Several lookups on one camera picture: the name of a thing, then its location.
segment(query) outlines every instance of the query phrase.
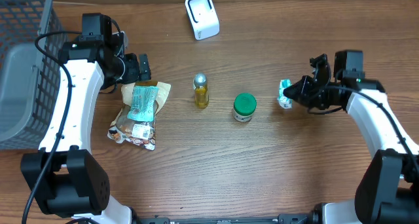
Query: bottle with yellow liquid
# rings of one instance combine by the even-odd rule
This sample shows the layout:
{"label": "bottle with yellow liquid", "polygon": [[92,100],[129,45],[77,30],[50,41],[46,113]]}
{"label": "bottle with yellow liquid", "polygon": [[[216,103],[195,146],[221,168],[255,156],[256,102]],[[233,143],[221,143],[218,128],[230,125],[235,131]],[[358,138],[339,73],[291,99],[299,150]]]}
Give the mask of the bottle with yellow liquid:
{"label": "bottle with yellow liquid", "polygon": [[205,109],[210,102],[208,95],[208,81],[203,73],[198,73],[194,78],[195,105],[200,109]]}

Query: yellow liquid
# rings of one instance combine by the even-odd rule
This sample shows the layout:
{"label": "yellow liquid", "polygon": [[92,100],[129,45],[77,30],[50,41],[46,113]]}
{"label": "yellow liquid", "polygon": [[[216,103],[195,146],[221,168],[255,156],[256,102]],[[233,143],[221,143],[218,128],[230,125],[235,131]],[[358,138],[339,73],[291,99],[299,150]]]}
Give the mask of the yellow liquid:
{"label": "yellow liquid", "polygon": [[208,96],[208,85],[195,89],[195,105],[200,109],[205,109],[210,102]]}

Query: teal cloth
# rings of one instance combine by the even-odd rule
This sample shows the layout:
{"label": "teal cloth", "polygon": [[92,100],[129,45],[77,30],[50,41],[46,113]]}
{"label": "teal cloth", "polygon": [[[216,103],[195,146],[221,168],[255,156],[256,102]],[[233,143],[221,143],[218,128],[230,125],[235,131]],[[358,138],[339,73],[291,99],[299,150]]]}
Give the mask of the teal cloth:
{"label": "teal cloth", "polygon": [[139,122],[153,122],[157,93],[157,86],[135,86],[132,92],[131,110],[127,117]]}

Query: wooden table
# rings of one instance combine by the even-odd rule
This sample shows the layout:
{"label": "wooden table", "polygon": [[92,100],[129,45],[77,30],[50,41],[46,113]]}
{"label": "wooden table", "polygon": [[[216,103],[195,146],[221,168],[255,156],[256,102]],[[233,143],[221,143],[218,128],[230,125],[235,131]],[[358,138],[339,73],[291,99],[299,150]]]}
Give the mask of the wooden table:
{"label": "wooden table", "polygon": [[[364,51],[368,78],[379,79],[394,113],[419,141],[419,2],[299,1],[215,4],[221,32],[195,41],[178,5],[56,6],[68,30],[101,12],[128,34],[129,51],[147,53],[154,80],[172,84],[157,116],[157,145],[146,151],[106,137],[120,92],[100,95],[92,148],[111,194],[141,217],[246,217],[308,212],[318,202],[353,198],[371,160],[344,112],[308,115],[277,104],[278,83],[310,74],[308,60]],[[209,106],[195,108],[194,74],[209,79]],[[234,98],[250,92],[249,123],[231,116]],[[0,153],[0,223],[19,223],[29,195],[20,173],[27,151]],[[29,223],[64,223],[34,204]]]}

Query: green lid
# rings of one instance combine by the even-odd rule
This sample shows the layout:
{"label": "green lid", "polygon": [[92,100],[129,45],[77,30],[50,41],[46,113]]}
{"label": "green lid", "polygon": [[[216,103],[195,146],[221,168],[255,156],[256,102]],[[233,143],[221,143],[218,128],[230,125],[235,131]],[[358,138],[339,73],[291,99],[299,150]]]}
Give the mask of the green lid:
{"label": "green lid", "polygon": [[250,93],[241,93],[234,101],[234,110],[241,116],[249,116],[256,110],[256,99]]}

